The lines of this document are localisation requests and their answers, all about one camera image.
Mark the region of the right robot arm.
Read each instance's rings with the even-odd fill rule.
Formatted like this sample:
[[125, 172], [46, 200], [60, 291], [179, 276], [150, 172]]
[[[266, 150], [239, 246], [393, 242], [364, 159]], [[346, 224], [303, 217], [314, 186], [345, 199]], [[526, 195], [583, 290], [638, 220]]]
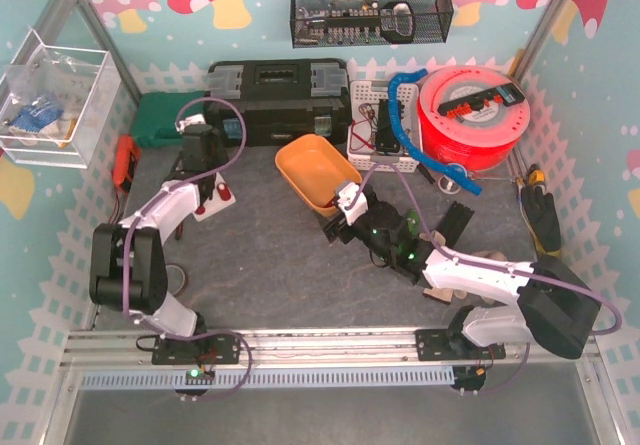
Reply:
[[377, 200], [353, 222], [339, 213], [322, 220], [329, 241], [361, 241], [384, 266], [430, 291], [462, 291], [495, 301], [493, 308], [465, 306], [447, 338], [457, 354], [471, 346], [537, 343], [565, 359], [581, 357], [601, 305], [589, 287], [560, 259], [506, 262], [435, 247], [417, 232], [419, 218], [402, 216]]

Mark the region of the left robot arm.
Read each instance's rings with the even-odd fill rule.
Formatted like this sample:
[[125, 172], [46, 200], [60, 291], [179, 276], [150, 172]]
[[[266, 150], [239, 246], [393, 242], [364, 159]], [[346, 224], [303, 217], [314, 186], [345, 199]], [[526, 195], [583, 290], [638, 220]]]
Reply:
[[185, 219], [198, 222], [236, 201], [219, 169], [228, 154], [217, 131], [189, 125], [182, 150], [160, 190], [140, 209], [93, 233], [89, 296], [167, 336], [193, 337], [204, 319], [170, 291], [163, 246]]

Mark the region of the orange plastic bin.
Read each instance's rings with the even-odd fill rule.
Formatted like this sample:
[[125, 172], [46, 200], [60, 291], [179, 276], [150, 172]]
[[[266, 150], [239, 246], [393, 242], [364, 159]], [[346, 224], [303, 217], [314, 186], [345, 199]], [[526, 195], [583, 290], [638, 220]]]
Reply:
[[360, 172], [324, 137], [307, 134], [282, 147], [275, 165], [296, 194], [323, 217], [337, 213], [335, 190], [362, 182]]

